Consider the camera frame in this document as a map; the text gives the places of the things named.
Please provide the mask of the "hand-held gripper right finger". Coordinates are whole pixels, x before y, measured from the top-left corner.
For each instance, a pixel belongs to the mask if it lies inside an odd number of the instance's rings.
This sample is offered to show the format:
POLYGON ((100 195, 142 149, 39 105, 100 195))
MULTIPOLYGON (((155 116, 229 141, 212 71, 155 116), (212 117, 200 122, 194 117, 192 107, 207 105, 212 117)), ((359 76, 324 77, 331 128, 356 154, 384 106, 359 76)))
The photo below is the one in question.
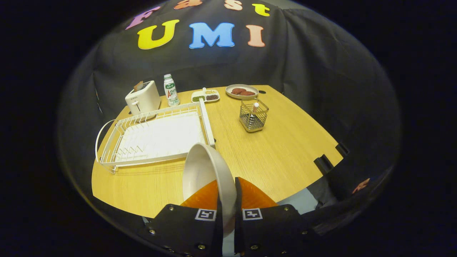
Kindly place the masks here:
POLYGON ((290 205, 244 208, 247 181, 235 178, 235 252, 242 257, 304 257, 320 240, 310 221, 290 205))

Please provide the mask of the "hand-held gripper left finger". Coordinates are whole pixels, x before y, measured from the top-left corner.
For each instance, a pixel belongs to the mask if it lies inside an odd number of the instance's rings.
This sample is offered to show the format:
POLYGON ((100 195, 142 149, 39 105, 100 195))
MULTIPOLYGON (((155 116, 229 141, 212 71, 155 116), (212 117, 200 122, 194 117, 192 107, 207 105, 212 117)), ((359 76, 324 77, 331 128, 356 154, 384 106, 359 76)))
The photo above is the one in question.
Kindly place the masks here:
POLYGON ((221 257, 223 218, 217 181, 204 185, 180 205, 165 205, 155 218, 139 218, 137 232, 180 257, 221 257))

